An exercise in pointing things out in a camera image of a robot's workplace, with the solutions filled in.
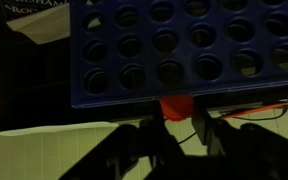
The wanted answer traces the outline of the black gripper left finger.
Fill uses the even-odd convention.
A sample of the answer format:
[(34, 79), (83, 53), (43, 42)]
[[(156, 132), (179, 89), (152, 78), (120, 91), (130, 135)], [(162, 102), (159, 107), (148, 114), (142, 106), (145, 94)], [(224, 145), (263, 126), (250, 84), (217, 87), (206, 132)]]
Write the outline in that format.
[(121, 125), (67, 170), (59, 180), (122, 180), (139, 160), (148, 157), (154, 176), (171, 174), (185, 154), (165, 126), (159, 102), (153, 117), (140, 126)]

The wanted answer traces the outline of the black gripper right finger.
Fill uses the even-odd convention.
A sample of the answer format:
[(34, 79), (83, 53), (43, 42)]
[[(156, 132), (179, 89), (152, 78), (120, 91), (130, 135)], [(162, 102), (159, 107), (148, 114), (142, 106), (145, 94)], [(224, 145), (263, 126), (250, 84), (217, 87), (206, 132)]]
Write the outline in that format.
[(207, 154), (197, 159), (203, 180), (288, 180), (288, 139), (262, 126), (240, 128), (193, 106), (192, 125)]

